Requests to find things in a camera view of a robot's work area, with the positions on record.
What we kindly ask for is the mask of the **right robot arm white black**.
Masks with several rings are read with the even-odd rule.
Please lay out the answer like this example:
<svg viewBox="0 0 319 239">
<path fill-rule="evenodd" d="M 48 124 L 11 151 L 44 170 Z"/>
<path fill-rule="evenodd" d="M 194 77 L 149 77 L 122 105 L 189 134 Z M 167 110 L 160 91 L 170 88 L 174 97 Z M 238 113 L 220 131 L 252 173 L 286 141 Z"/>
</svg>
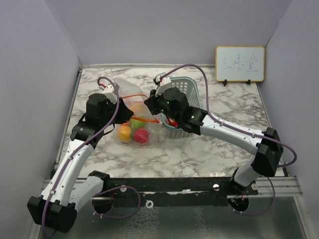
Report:
<svg viewBox="0 0 319 239">
<path fill-rule="evenodd" d="M 162 113 L 186 132 L 221 139 L 254 156 L 232 174 L 229 189 L 233 194 L 240 195 L 261 176 L 275 176 L 283 154 L 276 130 L 270 127 L 266 131 L 251 129 L 244 134 L 245 128 L 236 124 L 226 126 L 225 121 L 213 119 L 208 111 L 191 106 L 186 95 L 176 87 L 165 90 L 160 96 L 152 90 L 144 103 L 152 115 Z"/>
</svg>

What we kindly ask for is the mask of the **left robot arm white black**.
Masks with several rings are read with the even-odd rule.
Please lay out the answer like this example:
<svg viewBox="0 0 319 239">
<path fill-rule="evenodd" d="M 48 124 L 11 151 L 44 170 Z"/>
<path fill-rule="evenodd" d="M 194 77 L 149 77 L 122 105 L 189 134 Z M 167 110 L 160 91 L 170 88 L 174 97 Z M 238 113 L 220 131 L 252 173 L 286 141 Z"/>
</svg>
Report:
<svg viewBox="0 0 319 239">
<path fill-rule="evenodd" d="M 105 135 L 105 128 L 123 124 L 133 116 L 123 99 L 114 93 L 92 94 L 86 102 L 86 112 L 73 127 L 66 154 L 50 183 L 38 197 L 30 197 L 27 208 L 33 221 L 57 232 L 67 233 L 73 227 L 78 211 L 95 194 L 106 196 L 109 175 L 94 172 L 79 189 L 73 186 L 88 157 Z"/>
</svg>

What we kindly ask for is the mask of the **clear zip bag orange zipper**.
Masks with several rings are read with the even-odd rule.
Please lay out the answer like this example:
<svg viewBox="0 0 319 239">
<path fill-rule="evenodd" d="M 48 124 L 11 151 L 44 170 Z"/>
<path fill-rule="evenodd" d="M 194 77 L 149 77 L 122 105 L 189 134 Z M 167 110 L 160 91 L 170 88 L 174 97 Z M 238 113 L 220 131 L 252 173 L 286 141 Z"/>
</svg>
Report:
<svg viewBox="0 0 319 239">
<path fill-rule="evenodd" d="M 141 104 L 144 107 L 144 113 L 142 115 L 136 116 L 134 115 L 131 119 L 136 119 L 140 121 L 144 121 L 147 123 L 145 129 L 149 132 L 149 141 L 144 145 L 151 145 L 155 144 L 159 141 L 160 138 L 160 131 L 161 131 L 161 121 L 158 120 L 156 117 L 151 115 L 149 109 L 144 104 L 144 100 L 148 98 L 146 93 L 142 91 L 142 89 L 127 80 L 122 78 L 115 78 L 114 83 L 118 84 L 119 89 L 119 96 L 123 99 L 125 105 L 130 109 L 132 105 Z M 135 130 L 131 128 L 131 119 L 128 123 L 118 124 L 115 126 L 115 131 L 113 132 L 113 138 L 116 142 L 126 143 L 126 144 L 134 144 L 134 145 L 142 145 L 134 140 L 134 133 Z M 127 125 L 132 129 L 132 139 L 129 142 L 122 142 L 117 137 L 118 128 L 122 125 Z"/>
</svg>

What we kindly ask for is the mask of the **yellow toy bell pepper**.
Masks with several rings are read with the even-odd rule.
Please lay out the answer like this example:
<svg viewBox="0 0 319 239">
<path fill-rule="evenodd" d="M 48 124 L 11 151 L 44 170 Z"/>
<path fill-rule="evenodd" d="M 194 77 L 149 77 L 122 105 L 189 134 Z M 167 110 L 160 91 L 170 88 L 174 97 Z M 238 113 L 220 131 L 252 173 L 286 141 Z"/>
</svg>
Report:
<svg viewBox="0 0 319 239">
<path fill-rule="evenodd" d="M 144 113 L 144 107 L 141 104 L 135 104 L 130 107 L 130 110 L 134 112 L 134 115 L 139 116 Z"/>
</svg>

